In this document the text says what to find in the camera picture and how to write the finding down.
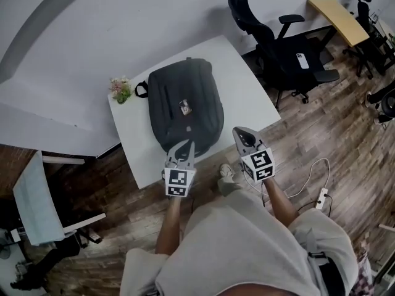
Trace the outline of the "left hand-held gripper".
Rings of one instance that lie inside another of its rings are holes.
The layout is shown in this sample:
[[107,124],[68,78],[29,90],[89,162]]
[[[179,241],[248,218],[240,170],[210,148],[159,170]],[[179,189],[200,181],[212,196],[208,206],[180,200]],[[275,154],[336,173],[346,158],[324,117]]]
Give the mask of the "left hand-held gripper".
[[[187,158],[179,160],[177,152],[186,145]],[[184,140],[175,144],[167,152],[162,177],[165,181],[165,195],[168,197],[187,197],[194,181],[196,169],[194,167],[195,143],[192,140]]]

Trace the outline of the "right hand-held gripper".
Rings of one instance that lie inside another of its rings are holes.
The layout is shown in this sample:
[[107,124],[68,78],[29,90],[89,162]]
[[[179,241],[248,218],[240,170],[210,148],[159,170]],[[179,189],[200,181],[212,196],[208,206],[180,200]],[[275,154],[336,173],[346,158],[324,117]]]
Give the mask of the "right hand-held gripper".
[[232,130],[236,148],[240,154],[243,169],[254,182],[261,182],[275,175],[275,161],[271,148],[259,150],[264,146],[260,133],[243,126]]

